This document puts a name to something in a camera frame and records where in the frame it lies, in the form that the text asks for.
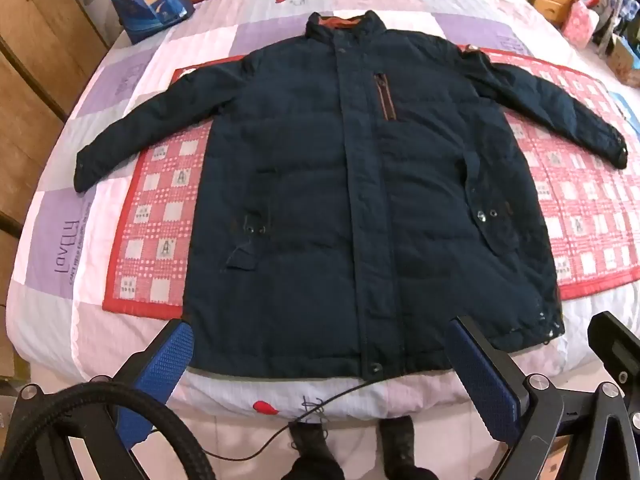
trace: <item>side pocket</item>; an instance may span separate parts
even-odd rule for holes
[[[249,184],[242,210],[238,214],[240,232],[233,235],[233,250],[227,269],[255,270],[271,237],[271,195],[277,171],[257,171]]]
[[[466,200],[471,216],[489,248],[497,255],[514,251],[518,234],[511,219],[512,211],[500,188],[482,167],[475,152],[465,153]]]
[[[378,95],[380,97],[380,105],[382,106],[382,113],[385,115],[387,121],[395,121],[396,109],[394,102],[391,99],[391,91],[389,90],[389,81],[386,79],[385,74],[374,74],[373,79],[376,81],[376,87],[378,88]]]

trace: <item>cable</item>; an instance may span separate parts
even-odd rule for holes
[[[349,388],[348,390],[344,390],[343,392],[340,392],[339,394],[336,394],[333,397],[330,397],[329,399],[324,400],[323,402],[320,402],[320,404],[316,404],[311,410],[306,411],[305,413],[300,415],[298,418],[295,418],[290,423],[288,423],[286,426],[283,426],[278,431],[276,431],[274,434],[272,434],[269,437],[269,439],[267,440],[267,442],[265,442],[264,445],[258,451],[256,451],[252,455],[245,456],[244,458],[230,458],[228,456],[222,456],[222,455],[218,455],[218,454],[212,453],[210,451],[207,451],[202,446],[200,446],[200,447],[202,448],[202,450],[204,451],[205,454],[207,454],[209,456],[212,456],[213,458],[217,458],[219,460],[225,460],[226,462],[247,462],[248,460],[254,459],[258,455],[260,455],[260,453],[262,453],[265,449],[267,449],[269,444],[271,444],[271,442],[273,442],[279,436],[279,434],[281,434],[283,431],[287,430],[287,428],[289,427],[289,424],[292,424],[294,422],[300,422],[303,418],[308,417],[312,413],[315,413],[315,412],[318,412],[318,411],[322,410],[327,404],[329,404],[330,402],[333,402],[336,399],[339,399],[342,396],[350,394],[351,392],[355,392],[356,390],[364,388],[365,386],[371,386],[372,384],[380,383],[380,382],[385,381],[385,380],[386,379],[376,379],[376,380],[373,380],[373,381],[367,381],[365,383],[358,384],[357,386]]]

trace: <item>black boot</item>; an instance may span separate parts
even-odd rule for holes
[[[409,415],[381,418],[378,421],[382,439],[383,464],[387,478],[403,466],[415,466],[414,423]]]
[[[409,415],[378,421],[383,465],[390,480],[438,480],[428,469],[415,466],[414,423]]]
[[[322,424],[290,422],[289,433],[293,439],[292,447],[302,457],[323,458],[335,461],[329,447]]]

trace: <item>jacket cuff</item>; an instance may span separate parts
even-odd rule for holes
[[[615,128],[612,129],[614,136],[616,137],[615,155],[613,156],[612,163],[619,170],[624,170],[626,168],[626,163],[629,155],[626,148],[626,140],[619,131],[617,131]]]
[[[88,146],[85,146],[82,150],[78,152],[76,155],[76,172],[74,173],[74,189],[77,193],[84,193],[88,191],[88,189],[93,186],[96,182],[98,182],[99,177],[96,178],[90,168],[84,163],[84,150],[87,149]]]

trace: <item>dark navy jacket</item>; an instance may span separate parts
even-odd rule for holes
[[[506,351],[561,335],[545,221],[500,105],[616,168],[620,133],[481,52],[386,30],[371,11],[351,28],[322,21],[184,76],[78,153],[82,192],[215,115],[184,292],[192,365],[264,378],[447,368],[443,328],[462,314]]]

